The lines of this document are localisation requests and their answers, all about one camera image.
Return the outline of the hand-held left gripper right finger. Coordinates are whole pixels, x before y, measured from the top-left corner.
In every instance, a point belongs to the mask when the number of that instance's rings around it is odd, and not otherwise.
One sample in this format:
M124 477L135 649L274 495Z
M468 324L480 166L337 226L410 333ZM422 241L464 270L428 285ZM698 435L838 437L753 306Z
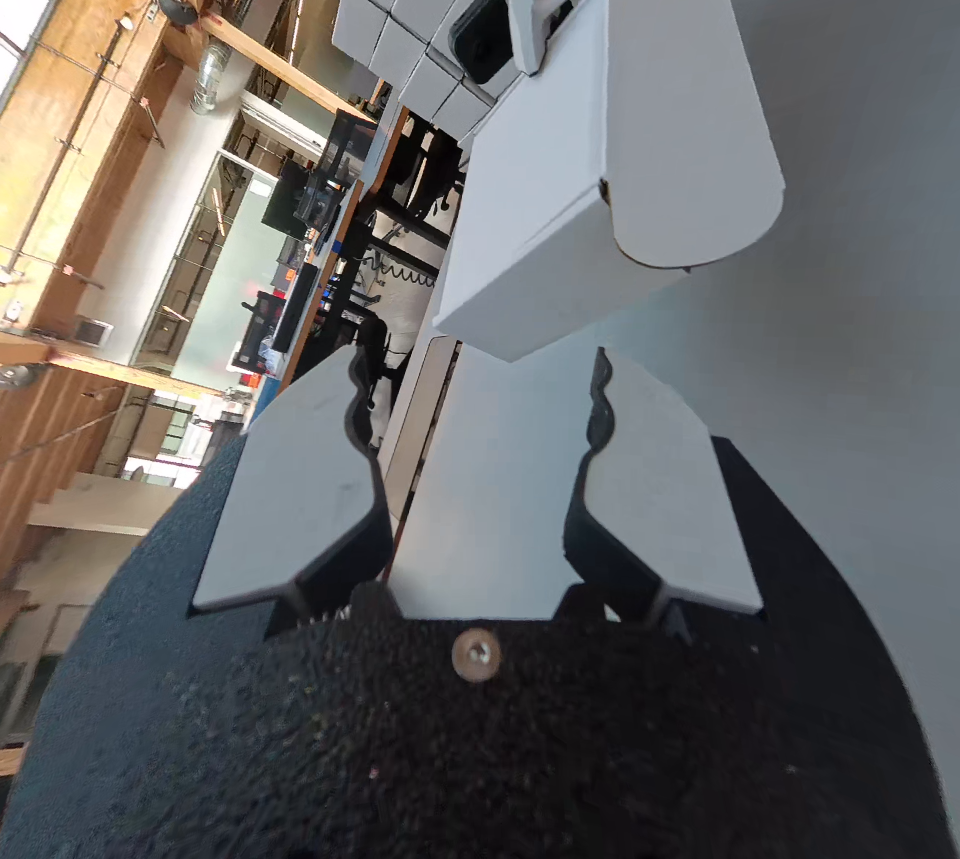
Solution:
M563 554L603 607L659 623L690 603L755 616L762 593L707 425L672 387L598 346Z

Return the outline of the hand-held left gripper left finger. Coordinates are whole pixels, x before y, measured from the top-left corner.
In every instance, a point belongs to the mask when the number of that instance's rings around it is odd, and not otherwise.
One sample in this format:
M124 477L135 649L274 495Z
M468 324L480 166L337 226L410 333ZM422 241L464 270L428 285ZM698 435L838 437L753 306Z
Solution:
M253 421L193 595L195 613L336 613L389 564L364 349L335 351Z

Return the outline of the white cardboard box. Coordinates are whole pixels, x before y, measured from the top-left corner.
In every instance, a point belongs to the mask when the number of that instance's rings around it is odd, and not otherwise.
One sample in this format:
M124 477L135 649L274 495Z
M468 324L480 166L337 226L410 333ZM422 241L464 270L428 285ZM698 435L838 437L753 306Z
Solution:
M743 252L785 181L731 0L580 0L480 128L434 328L461 343L388 586L547 618L574 583L594 326Z

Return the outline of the black office chair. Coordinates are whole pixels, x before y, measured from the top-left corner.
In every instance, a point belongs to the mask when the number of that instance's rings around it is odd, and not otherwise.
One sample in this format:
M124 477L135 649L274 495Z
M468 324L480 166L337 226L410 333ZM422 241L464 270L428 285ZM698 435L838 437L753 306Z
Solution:
M398 139L381 191L409 210L414 218L450 208L452 192L461 194L466 172L462 148L448 133L410 111L410 126Z

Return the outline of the white table with brown edge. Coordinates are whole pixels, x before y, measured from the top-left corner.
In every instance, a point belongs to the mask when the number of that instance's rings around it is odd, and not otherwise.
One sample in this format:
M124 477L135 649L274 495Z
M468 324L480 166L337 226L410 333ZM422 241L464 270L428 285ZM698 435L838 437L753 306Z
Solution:
M410 355L378 452L390 515L402 517L459 345L452 336L422 336Z

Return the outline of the black computer monitor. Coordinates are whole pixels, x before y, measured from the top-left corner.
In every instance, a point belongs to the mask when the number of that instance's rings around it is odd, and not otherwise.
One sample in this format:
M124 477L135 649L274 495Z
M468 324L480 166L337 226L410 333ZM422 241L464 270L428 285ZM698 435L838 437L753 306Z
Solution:
M297 215L306 192L310 170L287 156L261 218L263 226L297 241L304 241L307 223Z
M287 353L293 345L307 305L315 294L319 273L318 266L310 262L305 262L297 272L271 338L273 351Z

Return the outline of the silver ventilation duct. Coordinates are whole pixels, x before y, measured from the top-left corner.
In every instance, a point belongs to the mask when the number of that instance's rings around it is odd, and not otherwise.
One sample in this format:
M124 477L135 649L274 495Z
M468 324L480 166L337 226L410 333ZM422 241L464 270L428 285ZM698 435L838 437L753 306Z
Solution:
M190 109L198 116L210 115L217 108L220 85L233 53L233 48L222 40L216 37L208 39L198 62L197 79L190 100Z

